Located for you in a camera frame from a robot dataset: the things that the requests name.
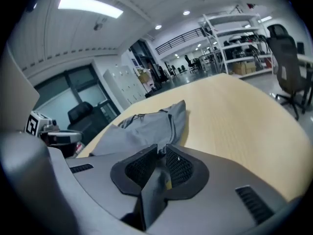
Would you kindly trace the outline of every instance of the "white locker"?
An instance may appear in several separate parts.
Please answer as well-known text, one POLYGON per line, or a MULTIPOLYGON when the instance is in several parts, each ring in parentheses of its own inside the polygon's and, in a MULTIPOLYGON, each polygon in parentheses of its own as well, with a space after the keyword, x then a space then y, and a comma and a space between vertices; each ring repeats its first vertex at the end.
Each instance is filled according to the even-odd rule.
POLYGON ((108 69, 103 78, 123 109, 145 99, 139 79, 128 66, 108 69))

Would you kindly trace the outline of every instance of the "wooden table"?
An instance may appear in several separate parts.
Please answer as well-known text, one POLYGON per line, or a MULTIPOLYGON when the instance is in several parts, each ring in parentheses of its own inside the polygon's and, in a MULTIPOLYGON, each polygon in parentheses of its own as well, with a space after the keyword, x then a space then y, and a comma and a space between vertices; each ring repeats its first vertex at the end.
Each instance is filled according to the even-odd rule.
MULTIPOLYGON (((303 194, 312 178, 313 149, 304 130, 275 100, 248 83, 219 74, 130 106, 112 123, 156 112, 185 100, 181 145, 240 163, 287 200, 303 194)), ((78 157, 95 148, 106 127, 78 157)))

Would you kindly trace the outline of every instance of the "black mesh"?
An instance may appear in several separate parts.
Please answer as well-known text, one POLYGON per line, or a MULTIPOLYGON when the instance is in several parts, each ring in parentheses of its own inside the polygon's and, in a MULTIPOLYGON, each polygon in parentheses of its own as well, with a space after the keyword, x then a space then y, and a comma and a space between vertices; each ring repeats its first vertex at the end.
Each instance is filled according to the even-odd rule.
POLYGON ((173 188, 189 180, 194 171, 191 162, 169 148, 166 151, 166 166, 170 171, 173 188))
POLYGON ((250 186, 237 188, 236 192, 258 225, 274 214, 250 186))
POLYGON ((77 173, 77 172, 80 172, 80 171, 89 170, 89 169, 91 169, 91 168, 93 168, 92 165, 90 165, 90 164, 83 164, 83 165, 71 167, 71 168, 70 168, 70 171, 71 171, 72 173, 77 173))
POLYGON ((125 174, 137 185, 143 188, 148 182, 156 167, 156 155, 148 152, 142 157, 129 163, 125 168, 125 174))

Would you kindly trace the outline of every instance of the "metal shelving unit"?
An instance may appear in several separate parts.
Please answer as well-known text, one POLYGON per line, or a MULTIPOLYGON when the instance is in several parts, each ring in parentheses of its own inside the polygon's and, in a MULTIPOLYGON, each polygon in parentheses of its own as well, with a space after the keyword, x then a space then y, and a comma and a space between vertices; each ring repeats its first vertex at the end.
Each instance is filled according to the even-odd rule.
MULTIPOLYGON (((235 58, 235 59, 229 59, 227 60, 225 50, 227 49, 232 49, 236 47, 242 47, 242 46, 248 46, 248 45, 257 45, 258 49, 262 50, 262 41, 260 42, 247 42, 247 43, 240 43, 240 44, 235 44, 235 45, 230 45, 230 46, 222 46, 220 37, 223 36, 231 36, 234 34, 243 34, 243 33, 248 33, 248 32, 257 32, 257 31, 264 31, 264 35, 267 36, 266 29, 263 25, 262 22, 258 22, 260 20, 260 16, 258 14, 225 14, 225 15, 219 15, 219 16, 214 16, 208 18, 205 14, 203 15, 205 21, 204 22, 199 22, 200 26, 203 28, 204 32, 206 32, 207 40, 211 45, 211 50, 213 51, 213 55, 215 56, 215 61, 216 65, 218 68, 218 72, 223 71, 223 66, 225 67, 225 71, 228 74, 228 66, 227 64, 234 63, 234 62, 243 62, 243 61, 249 61, 249 60, 254 60, 253 56, 247 56, 247 57, 242 57, 242 58, 235 58), (226 23, 232 23, 232 22, 244 22, 247 21, 250 27, 235 27, 235 28, 230 28, 230 29, 223 29, 223 30, 217 30, 214 26, 217 24, 226 24, 226 23), (212 41, 216 41, 219 49, 214 50, 214 47, 212 45, 212 41), (217 51, 221 51, 221 56, 222 56, 222 61, 218 60, 216 54, 217 51)), ((255 71, 249 74, 245 75, 238 75, 238 74, 233 74, 235 77, 247 77, 255 74, 261 74, 265 72, 273 72, 273 56, 272 53, 264 54, 264 55, 258 55, 258 58, 270 58, 271 66, 272 68, 265 68, 263 70, 255 71)))

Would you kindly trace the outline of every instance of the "gray cloth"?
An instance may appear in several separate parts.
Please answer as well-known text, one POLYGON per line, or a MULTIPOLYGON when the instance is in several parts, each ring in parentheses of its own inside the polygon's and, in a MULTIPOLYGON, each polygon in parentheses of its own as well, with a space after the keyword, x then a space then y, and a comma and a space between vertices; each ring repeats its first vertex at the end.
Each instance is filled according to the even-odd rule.
POLYGON ((139 151, 143 145, 157 144, 162 152, 168 143, 179 144, 186 123, 186 104, 177 104, 156 113, 138 114, 111 125, 91 155, 139 151))

